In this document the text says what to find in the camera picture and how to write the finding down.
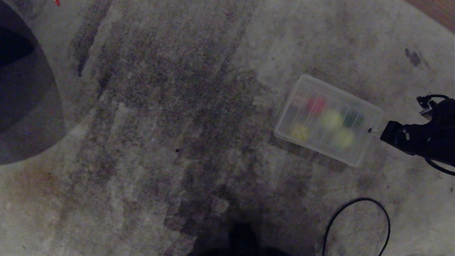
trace clear plastic container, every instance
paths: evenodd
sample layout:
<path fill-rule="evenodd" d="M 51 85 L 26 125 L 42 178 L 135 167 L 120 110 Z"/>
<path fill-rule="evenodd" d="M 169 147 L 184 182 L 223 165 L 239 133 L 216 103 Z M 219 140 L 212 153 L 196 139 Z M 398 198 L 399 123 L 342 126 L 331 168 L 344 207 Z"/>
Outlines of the clear plastic container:
<path fill-rule="evenodd" d="M 293 87 L 278 120 L 275 136 L 360 166 L 383 111 L 309 75 Z"/>

